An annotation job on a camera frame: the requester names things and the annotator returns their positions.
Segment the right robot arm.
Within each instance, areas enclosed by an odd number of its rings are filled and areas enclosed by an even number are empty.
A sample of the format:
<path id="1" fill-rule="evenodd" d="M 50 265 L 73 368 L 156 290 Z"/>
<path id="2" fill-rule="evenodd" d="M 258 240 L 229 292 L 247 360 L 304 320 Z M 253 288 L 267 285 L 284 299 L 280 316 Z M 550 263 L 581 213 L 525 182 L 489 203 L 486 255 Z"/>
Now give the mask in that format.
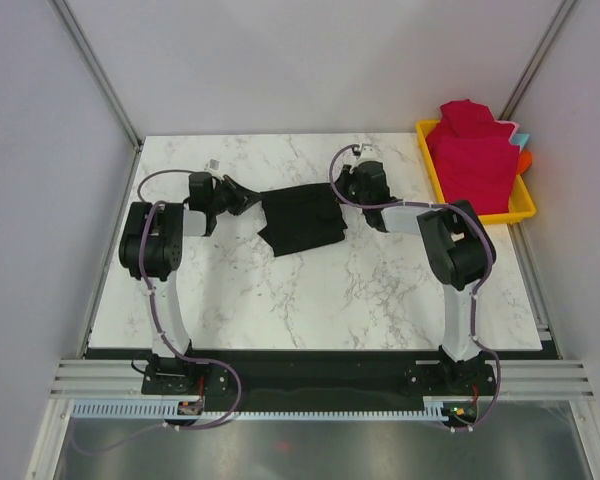
<path id="1" fill-rule="evenodd" d="M 390 195 L 383 164 L 344 165 L 329 174 L 336 197 L 360 209 L 367 224 L 383 233 L 420 236 L 428 264 L 443 286 L 444 334 L 438 381 L 447 392 L 463 392 L 481 374 L 484 346 L 477 336 L 477 293 L 496 259 L 495 248 L 466 200 L 429 204 Z"/>

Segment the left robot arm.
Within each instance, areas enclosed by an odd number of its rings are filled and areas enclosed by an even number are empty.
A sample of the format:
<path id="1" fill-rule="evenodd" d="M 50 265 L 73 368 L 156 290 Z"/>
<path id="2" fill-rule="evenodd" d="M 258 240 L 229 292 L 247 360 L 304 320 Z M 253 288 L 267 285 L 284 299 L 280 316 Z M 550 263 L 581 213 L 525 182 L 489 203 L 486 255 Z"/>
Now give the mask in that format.
<path id="1" fill-rule="evenodd" d="M 152 347 L 142 372 L 145 395 L 202 394 L 210 375 L 230 375 L 227 364 L 195 356 L 181 313 L 177 272 L 186 237 L 211 236 L 220 214 L 239 216 L 259 203 L 262 194 L 228 175 L 186 173 L 185 200 L 131 204 L 119 243 L 120 264 L 145 284 L 148 298 Z"/>

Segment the black t-shirt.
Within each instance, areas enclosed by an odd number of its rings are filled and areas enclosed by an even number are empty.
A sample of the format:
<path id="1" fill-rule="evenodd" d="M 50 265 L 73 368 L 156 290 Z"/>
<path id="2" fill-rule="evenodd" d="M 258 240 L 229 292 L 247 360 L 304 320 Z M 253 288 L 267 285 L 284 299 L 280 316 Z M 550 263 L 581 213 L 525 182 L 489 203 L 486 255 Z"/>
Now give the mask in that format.
<path id="1" fill-rule="evenodd" d="M 328 183 L 306 184 L 262 194 L 266 225 L 258 235 L 275 257 L 295 254 L 345 239 L 347 224 Z"/>

